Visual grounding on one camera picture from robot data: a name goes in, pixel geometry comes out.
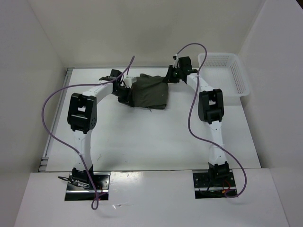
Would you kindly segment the olive green shorts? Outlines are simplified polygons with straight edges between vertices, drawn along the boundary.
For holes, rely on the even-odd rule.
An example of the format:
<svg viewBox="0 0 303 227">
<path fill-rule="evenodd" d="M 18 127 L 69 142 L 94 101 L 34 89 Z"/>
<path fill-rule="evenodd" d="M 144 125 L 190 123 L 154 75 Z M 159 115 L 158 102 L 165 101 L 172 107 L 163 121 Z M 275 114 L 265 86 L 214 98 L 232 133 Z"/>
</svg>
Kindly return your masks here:
<svg viewBox="0 0 303 227">
<path fill-rule="evenodd" d="M 169 97 L 169 86 L 164 77 L 141 73 L 132 84 L 130 106 L 164 110 Z"/>
</svg>

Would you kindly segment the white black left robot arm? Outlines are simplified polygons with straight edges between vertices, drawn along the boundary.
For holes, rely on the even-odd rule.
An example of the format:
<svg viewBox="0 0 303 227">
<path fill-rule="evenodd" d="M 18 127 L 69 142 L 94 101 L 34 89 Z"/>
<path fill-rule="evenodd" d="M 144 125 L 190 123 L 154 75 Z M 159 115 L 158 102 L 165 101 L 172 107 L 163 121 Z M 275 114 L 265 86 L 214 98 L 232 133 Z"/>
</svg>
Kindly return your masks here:
<svg viewBox="0 0 303 227">
<path fill-rule="evenodd" d="M 100 78 L 99 82 L 89 90 L 71 95 L 67 122 L 73 132 L 73 147 L 77 154 L 70 177 L 71 183 L 79 184 L 84 189 L 95 185 L 91 135 L 97 125 L 97 105 L 110 94 L 118 97 L 119 101 L 129 103 L 131 87 L 135 82 L 135 78 L 123 78 L 122 72 L 111 70 L 109 76 Z"/>
</svg>

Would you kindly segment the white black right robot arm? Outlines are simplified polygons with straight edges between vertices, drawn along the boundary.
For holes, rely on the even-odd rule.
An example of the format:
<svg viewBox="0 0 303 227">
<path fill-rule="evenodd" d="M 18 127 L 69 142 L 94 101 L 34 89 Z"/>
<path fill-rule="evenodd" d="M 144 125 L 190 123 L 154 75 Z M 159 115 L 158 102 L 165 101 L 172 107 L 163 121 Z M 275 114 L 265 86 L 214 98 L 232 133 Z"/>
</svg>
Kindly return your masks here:
<svg viewBox="0 0 303 227">
<path fill-rule="evenodd" d="M 208 160 L 208 182 L 213 186 L 220 185 L 229 175 L 230 168 L 223 150 L 222 120 L 224 116 L 223 92 L 210 86 L 193 69 L 191 59 L 173 56 L 174 64 L 170 65 L 164 82 L 178 83 L 181 80 L 195 90 L 194 102 L 198 101 L 197 113 L 199 120 L 208 126 L 211 144 Z"/>
</svg>

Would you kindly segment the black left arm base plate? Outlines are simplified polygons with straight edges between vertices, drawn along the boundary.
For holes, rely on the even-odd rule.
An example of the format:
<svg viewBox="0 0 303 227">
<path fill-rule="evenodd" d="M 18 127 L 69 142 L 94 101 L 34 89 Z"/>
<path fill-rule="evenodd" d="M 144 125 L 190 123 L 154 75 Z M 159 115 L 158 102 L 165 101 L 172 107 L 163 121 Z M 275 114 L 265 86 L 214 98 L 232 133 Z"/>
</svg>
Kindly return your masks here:
<svg viewBox="0 0 303 227">
<path fill-rule="evenodd" d="M 93 201 L 96 198 L 91 182 L 82 183 L 79 180 L 73 180 L 71 174 L 68 178 L 60 178 L 67 181 L 65 201 Z M 92 180 L 98 193 L 98 200 L 107 201 L 109 199 L 110 173 L 96 173 Z"/>
</svg>

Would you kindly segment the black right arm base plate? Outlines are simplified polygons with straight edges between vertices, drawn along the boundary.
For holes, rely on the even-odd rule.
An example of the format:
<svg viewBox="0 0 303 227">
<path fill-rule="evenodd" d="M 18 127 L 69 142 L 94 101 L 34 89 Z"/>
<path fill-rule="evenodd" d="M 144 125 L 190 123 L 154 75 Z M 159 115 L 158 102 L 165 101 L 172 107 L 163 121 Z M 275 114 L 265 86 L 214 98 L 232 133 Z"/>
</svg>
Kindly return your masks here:
<svg viewBox="0 0 303 227">
<path fill-rule="evenodd" d="M 211 181 L 207 171 L 195 171 L 192 175 L 196 199 L 225 198 L 225 193 L 229 196 L 237 194 L 232 171 L 226 178 L 216 181 Z"/>
</svg>

